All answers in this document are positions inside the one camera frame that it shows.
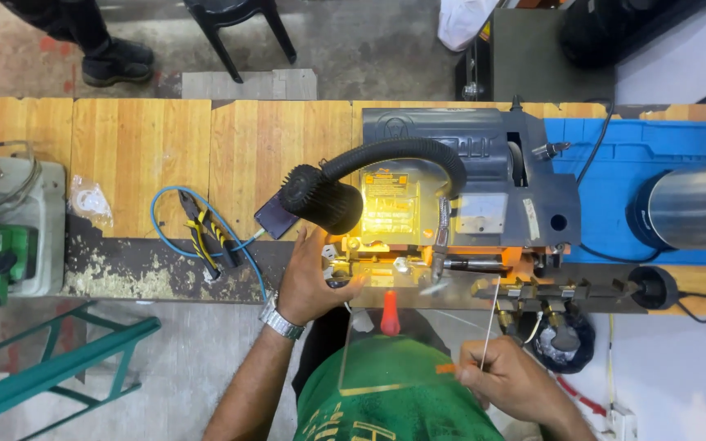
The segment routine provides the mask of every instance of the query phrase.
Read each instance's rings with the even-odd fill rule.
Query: wristwatch
[[[258,319],[271,326],[271,329],[277,331],[279,335],[289,338],[290,340],[298,340],[301,333],[304,332],[304,326],[296,326],[282,317],[277,312],[277,297],[279,294],[273,294],[266,300],[266,305],[263,306],[263,311],[260,312]]]

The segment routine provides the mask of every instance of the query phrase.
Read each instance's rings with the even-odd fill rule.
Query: wooden workbench
[[[605,116],[605,108],[594,104],[523,106],[539,118]],[[149,216],[153,195],[167,185],[190,187],[208,196],[240,238],[249,238],[259,229],[252,215],[294,165],[316,164],[361,144],[365,107],[507,110],[510,104],[0,98],[0,140],[33,140],[42,160],[64,165],[68,189],[73,176],[92,180],[112,207],[112,224],[68,215],[62,295],[253,303],[260,292],[248,265],[209,284],[199,262],[157,239]],[[706,105],[617,106],[614,118],[706,121]],[[0,155],[10,152],[0,148]],[[187,249],[175,195],[161,198],[155,215],[163,232]],[[270,290],[279,283],[296,231],[250,245]],[[680,289],[706,293],[706,267],[665,267]],[[684,302],[706,314],[706,300]],[[676,307],[668,312],[680,313]]]

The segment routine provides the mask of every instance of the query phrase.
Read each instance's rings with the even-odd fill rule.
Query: chair leg
[[[282,19],[279,18],[277,3],[274,0],[264,0],[261,12],[263,13],[263,16],[266,17],[266,21],[268,22],[271,31],[274,32],[279,45],[282,47],[282,51],[285,52],[285,55],[288,57],[288,61],[292,65],[296,62],[296,50],[290,42],[288,31],[285,30],[285,26],[282,24]]]
[[[203,33],[206,34],[206,38],[209,39],[209,43],[211,43],[211,46],[214,48],[214,51],[217,52],[217,55],[220,56],[222,64],[225,65],[226,69],[228,69],[228,73],[233,78],[233,81],[237,82],[238,84],[244,84],[244,80],[241,79],[239,71],[236,70],[236,65],[234,65],[233,60],[230,59],[230,55],[228,55],[228,51],[225,50],[225,46],[222,45],[222,40],[220,39],[220,35],[217,34],[217,29],[215,27],[208,27],[203,25],[200,20],[197,21],[198,25],[201,26]]]

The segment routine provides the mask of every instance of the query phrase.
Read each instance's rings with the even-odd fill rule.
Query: man's left hand
[[[334,289],[326,285],[321,252],[330,239],[331,236],[320,227],[316,227],[309,237],[307,228],[301,227],[293,246],[293,255],[279,287],[277,312],[296,326],[307,326],[311,320],[352,300],[364,286],[363,276],[352,278],[342,288]]]

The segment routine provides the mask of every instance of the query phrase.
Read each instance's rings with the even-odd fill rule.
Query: green t-shirt
[[[293,439],[503,441],[470,391],[454,380],[451,363],[405,336],[366,338],[351,344],[347,355],[340,349],[307,380]]]

